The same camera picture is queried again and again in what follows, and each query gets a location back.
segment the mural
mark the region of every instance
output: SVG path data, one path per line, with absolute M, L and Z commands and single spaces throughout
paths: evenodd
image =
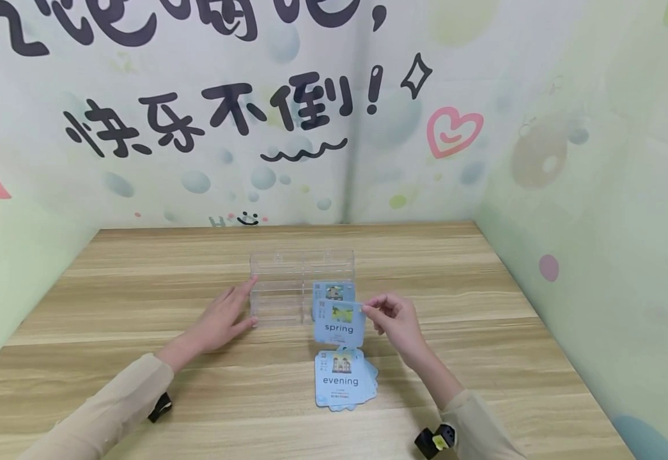
M 582 3 L 0 0 L 0 165 L 97 227 L 466 219 Z

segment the pink circle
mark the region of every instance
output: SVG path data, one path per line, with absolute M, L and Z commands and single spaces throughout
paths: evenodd
M 538 261 L 538 271 L 546 278 L 546 281 L 556 281 L 556 278 L 559 277 L 559 261 L 556 260 L 556 257 L 546 254 Z

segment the hand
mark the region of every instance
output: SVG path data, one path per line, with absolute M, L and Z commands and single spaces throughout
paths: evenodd
M 223 291 L 190 328 L 166 344 L 155 356 L 177 374 L 199 354 L 219 349 L 251 329 L 257 324 L 256 318 L 251 316 L 238 323 L 237 319 L 256 281 L 256 277 L 251 277 L 243 284 Z
M 413 368 L 418 360 L 429 354 L 416 307 L 410 300 L 394 294 L 381 294 L 366 302 L 362 311 L 372 320 L 377 334 L 387 334 L 387 339 L 408 367 Z
M 253 316 L 237 323 L 255 282 L 257 278 L 251 277 L 243 284 L 223 291 L 208 305 L 196 323 L 185 331 L 185 335 L 197 344 L 202 353 L 222 348 L 257 324 L 257 319 Z

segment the table surface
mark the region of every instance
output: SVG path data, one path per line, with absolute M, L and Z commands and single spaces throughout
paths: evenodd
M 529 458 L 633 459 L 472 222 L 100 232 L 0 351 L 0 459 L 192 323 L 251 252 L 333 248 L 355 251 L 358 300 L 415 301 L 428 342 Z M 378 396 L 352 412 L 315 406 L 321 348 L 310 326 L 251 331 L 181 372 L 173 411 L 107 458 L 417 459 L 439 414 L 387 340 L 367 330 Z

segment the exclamation mark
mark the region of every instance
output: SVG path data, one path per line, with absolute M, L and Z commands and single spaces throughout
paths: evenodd
M 367 113 L 369 115 L 374 115 L 377 112 L 377 98 L 379 97 L 379 87 L 382 83 L 382 66 L 374 66 L 372 68 L 372 74 L 369 76 L 369 102 L 367 106 Z

